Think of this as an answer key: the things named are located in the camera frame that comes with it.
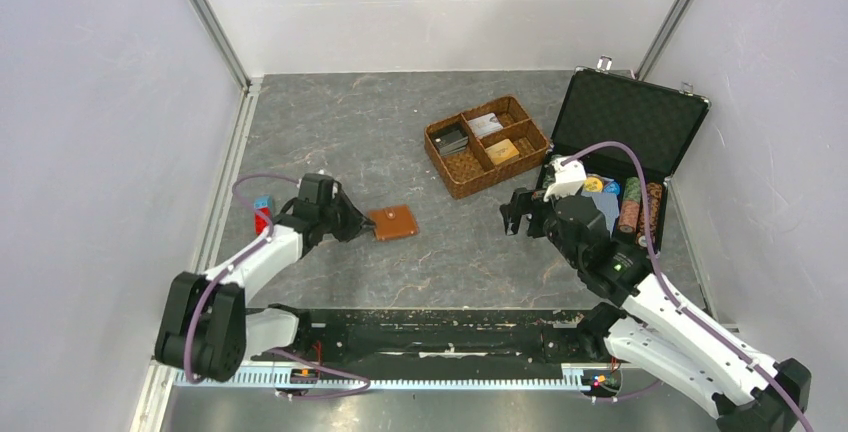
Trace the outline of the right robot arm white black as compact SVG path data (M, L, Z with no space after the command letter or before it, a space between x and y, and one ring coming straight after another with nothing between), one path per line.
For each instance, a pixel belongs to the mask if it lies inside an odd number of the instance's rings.
M532 217L529 236L545 237L601 298L579 322L577 344L591 360L629 362L674 388L721 431L790 431L806 410L811 373L740 340L653 270L645 249L611 236L585 196L544 201L519 188L500 206L506 234Z

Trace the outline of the brown leather card holder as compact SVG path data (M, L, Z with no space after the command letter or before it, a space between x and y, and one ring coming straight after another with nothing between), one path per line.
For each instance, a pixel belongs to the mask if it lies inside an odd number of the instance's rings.
M406 204L371 210L368 217L374 223L374 235L378 241L403 239L419 232L416 218Z

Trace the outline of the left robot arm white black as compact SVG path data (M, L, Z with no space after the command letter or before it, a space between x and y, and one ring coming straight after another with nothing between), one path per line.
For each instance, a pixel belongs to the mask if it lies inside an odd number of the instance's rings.
M154 346L158 363L183 371L192 384L225 382L248 358L279 349L297 360L312 351L310 313L285 305L250 311L249 302L325 237L349 242L376 224L335 178L308 173L296 184L296 196L279 212L259 212L262 229L247 246L204 272L173 279Z

